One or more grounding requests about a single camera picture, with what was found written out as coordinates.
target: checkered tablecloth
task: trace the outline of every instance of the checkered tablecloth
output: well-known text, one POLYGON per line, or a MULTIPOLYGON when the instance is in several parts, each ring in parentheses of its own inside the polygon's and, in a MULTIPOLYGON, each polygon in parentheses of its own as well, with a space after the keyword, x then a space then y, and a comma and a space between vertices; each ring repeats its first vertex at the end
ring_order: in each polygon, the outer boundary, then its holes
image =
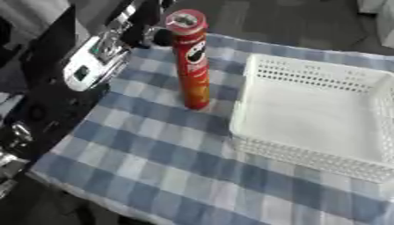
POLYGON ((136 50, 112 90, 33 172, 116 213, 156 224, 394 224, 388 192, 237 152, 232 106, 250 53, 393 70, 393 58, 208 36, 210 106, 187 110, 170 49, 136 50))

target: can lid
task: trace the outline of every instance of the can lid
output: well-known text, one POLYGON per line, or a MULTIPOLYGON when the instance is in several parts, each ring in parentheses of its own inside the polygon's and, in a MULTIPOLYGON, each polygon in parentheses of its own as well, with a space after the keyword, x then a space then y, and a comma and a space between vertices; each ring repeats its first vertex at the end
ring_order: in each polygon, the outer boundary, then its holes
POLYGON ((206 19, 199 11, 175 11, 166 18, 165 26, 178 35, 190 35, 206 27, 206 19))

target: plastic basket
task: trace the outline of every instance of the plastic basket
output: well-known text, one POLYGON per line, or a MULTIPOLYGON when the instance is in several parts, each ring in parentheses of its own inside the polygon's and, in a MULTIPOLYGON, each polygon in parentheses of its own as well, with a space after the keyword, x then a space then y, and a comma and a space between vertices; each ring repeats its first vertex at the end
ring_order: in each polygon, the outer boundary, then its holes
POLYGON ((393 74, 252 54, 244 76, 236 149, 375 183, 394 177, 393 74))

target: red chip can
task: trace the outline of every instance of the red chip can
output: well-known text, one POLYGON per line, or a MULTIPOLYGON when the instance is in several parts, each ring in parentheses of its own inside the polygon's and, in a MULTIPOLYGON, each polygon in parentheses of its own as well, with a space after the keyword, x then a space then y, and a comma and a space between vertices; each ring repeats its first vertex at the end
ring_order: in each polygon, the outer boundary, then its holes
POLYGON ((208 59, 205 54, 207 20, 199 11, 175 11, 165 20, 173 34, 178 77, 185 106, 201 109, 209 103, 208 59))

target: gray floor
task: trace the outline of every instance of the gray floor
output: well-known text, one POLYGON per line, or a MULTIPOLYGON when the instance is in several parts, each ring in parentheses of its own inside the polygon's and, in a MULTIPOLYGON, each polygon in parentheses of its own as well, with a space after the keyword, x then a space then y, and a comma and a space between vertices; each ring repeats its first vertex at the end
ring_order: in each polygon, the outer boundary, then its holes
MULTIPOLYGON (((77 4, 82 23, 94 30, 119 1, 71 2, 77 4)), ((183 0, 173 11, 182 8, 204 12, 212 33, 296 47, 394 55, 394 49, 380 45, 375 18, 357 13, 356 0, 183 0)), ((78 224, 73 214, 54 205, 48 190, 30 182, 35 191, 24 193, 31 197, 30 203, 18 214, 20 223, 15 224, 78 224)), ((61 201, 65 205, 77 202, 72 197, 61 201)), ((114 214, 93 208, 100 225, 115 224, 114 214)))

